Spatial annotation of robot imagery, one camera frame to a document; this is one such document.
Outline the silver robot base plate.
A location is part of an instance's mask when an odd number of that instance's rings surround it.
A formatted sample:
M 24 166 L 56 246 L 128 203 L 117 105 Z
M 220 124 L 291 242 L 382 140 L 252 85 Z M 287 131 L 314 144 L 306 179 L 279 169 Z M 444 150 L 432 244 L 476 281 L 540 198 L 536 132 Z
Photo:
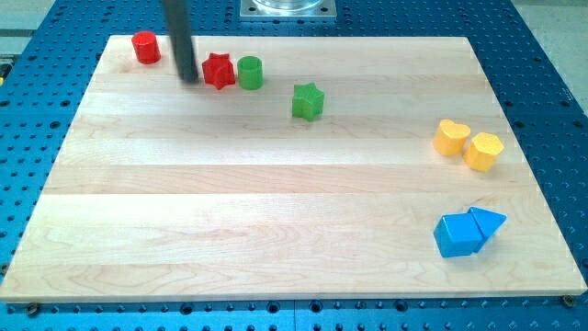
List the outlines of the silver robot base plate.
M 241 0 L 241 18 L 296 18 L 337 16 L 335 0 Z

